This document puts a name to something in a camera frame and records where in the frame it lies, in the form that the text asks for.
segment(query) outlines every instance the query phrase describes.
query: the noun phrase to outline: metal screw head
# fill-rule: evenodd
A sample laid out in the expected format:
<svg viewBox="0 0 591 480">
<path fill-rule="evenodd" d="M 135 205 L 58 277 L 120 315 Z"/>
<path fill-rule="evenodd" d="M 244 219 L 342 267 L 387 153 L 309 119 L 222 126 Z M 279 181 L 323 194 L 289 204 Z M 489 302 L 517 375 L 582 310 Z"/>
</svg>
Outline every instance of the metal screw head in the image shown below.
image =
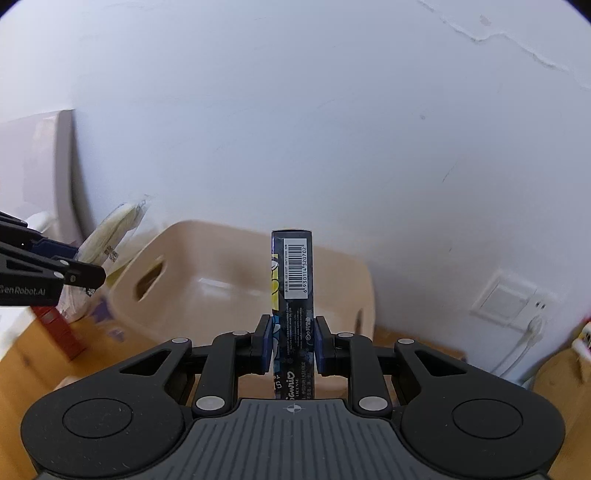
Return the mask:
<svg viewBox="0 0 591 480">
<path fill-rule="evenodd" d="M 385 409 L 388 402 L 382 397 L 363 397 L 359 400 L 359 406 L 364 410 L 379 411 Z"/>
<path fill-rule="evenodd" d="M 207 397 L 201 397 L 199 400 L 195 402 L 195 406 L 200 408 L 201 410 L 219 410 L 222 408 L 226 402 L 224 402 L 223 398 L 216 397 L 215 395 L 208 395 Z"/>
</svg>

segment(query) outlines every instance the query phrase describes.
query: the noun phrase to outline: rectangular box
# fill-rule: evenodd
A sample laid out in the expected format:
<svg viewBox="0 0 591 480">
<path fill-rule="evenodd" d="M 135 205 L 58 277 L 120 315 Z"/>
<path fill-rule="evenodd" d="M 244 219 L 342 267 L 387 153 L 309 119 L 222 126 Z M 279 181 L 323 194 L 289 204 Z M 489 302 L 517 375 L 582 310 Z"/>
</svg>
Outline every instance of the rectangular box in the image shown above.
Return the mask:
<svg viewBox="0 0 591 480">
<path fill-rule="evenodd" d="M 314 398 L 314 288 L 312 232 L 271 234 L 271 299 L 275 397 Z"/>
</svg>

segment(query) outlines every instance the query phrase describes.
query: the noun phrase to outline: wall switch plate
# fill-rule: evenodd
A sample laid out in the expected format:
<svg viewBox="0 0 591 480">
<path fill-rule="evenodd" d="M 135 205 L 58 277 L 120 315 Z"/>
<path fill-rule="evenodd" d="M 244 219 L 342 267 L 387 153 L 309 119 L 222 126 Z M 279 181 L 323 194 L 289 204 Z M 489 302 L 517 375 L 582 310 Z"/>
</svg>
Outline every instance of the wall switch plate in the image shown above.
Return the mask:
<svg viewBox="0 0 591 480">
<path fill-rule="evenodd" d="M 470 311 L 485 320 L 525 330 L 530 320 L 540 314 L 538 309 L 546 310 L 548 308 L 547 304 L 541 309 L 542 303 L 535 308 L 535 311 L 531 308 L 533 305 L 531 300 L 537 290 L 538 287 L 533 283 L 519 278 L 515 274 L 499 270 Z M 556 298 L 550 294 L 547 295 L 547 299 L 549 303 L 556 301 Z"/>
</svg>

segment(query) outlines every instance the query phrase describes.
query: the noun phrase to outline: white plug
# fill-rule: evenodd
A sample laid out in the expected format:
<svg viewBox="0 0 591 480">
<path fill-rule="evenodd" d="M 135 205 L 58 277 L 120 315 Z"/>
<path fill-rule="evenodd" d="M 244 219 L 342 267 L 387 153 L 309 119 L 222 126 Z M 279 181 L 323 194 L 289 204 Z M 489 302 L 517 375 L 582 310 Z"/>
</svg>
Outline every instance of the white plug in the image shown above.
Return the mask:
<svg viewBox="0 0 591 480">
<path fill-rule="evenodd" d="M 527 326 L 527 333 L 530 335 L 530 338 L 527 340 L 528 345 L 534 346 L 542 340 L 546 329 L 546 323 L 548 323 L 548 321 L 542 315 L 536 315 L 530 320 L 530 323 Z"/>
</svg>

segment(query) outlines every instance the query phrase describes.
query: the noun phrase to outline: barcode sticker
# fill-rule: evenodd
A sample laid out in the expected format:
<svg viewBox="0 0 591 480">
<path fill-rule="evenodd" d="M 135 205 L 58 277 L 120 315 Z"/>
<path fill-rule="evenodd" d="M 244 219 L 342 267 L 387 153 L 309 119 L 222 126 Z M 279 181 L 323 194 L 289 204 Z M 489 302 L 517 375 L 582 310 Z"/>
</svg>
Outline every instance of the barcode sticker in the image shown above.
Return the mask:
<svg viewBox="0 0 591 480">
<path fill-rule="evenodd" d="M 305 238 L 283 239 L 284 298 L 308 298 L 308 240 Z"/>
</svg>

